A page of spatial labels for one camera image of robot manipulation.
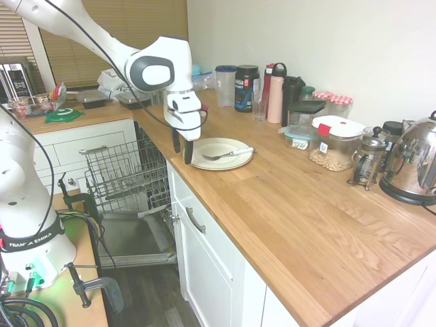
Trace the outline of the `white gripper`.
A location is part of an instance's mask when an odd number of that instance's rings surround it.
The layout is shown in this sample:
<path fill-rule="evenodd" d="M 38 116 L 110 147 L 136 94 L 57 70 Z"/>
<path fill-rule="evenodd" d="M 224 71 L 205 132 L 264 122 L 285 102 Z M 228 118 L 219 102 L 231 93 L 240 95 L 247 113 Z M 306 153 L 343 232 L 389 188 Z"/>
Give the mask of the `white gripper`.
<path fill-rule="evenodd" d="M 193 141 L 201 136 L 201 102 L 192 90 L 183 92 L 164 91 L 164 117 L 173 127 L 172 144 L 175 153 L 180 153 L 179 134 L 185 139 L 184 160 L 190 165 L 193 156 Z"/>

